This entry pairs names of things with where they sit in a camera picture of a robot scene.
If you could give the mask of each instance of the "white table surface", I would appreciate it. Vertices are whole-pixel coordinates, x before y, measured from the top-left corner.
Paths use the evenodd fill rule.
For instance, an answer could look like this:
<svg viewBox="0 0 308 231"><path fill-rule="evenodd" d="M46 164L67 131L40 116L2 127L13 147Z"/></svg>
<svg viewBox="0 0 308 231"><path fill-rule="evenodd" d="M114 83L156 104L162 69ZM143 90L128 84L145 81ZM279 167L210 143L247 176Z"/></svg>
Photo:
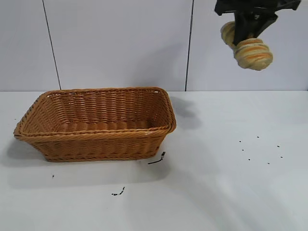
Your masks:
<svg viewBox="0 0 308 231"><path fill-rule="evenodd" d="M308 92L171 92L156 157L83 163L13 138L39 94L0 92L1 231L308 230Z"/></svg>

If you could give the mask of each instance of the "black debris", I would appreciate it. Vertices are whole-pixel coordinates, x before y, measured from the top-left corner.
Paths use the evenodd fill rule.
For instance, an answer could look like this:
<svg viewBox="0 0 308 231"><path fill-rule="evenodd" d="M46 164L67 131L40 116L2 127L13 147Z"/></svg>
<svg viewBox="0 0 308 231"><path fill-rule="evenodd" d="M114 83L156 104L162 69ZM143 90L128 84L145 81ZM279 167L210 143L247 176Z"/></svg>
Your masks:
<svg viewBox="0 0 308 231"><path fill-rule="evenodd" d="M112 196L121 195L121 194L124 192L124 190L125 190L125 187L123 187L122 192L120 192L120 193L112 193L111 195L112 195Z"/></svg>
<svg viewBox="0 0 308 231"><path fill-rule="evenodd" d="M161 158L160 158L160 160L157 160L157 161L154 161L154 162L150 162L150 163L148 163L148 165L151 165L151 164L155 164L155 163L161 162L161 161L164 159L165 154L166 154L166 152L163 152L163 153L162 153L162 156L161 156Z"/></svg>

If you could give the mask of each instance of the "woven wicker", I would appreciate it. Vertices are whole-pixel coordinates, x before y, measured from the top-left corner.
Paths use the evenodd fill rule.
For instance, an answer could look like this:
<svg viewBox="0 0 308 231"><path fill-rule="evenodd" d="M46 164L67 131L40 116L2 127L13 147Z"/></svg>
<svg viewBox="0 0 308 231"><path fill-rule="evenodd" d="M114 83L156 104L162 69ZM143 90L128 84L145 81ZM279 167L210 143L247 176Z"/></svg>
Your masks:
<svg viewBox="0 0 308 231"><path fill-rule="evenodd" d="M55 90L34 102L14 136L52 162L137 160L154 156L175 127L160 88Z"/></svg>

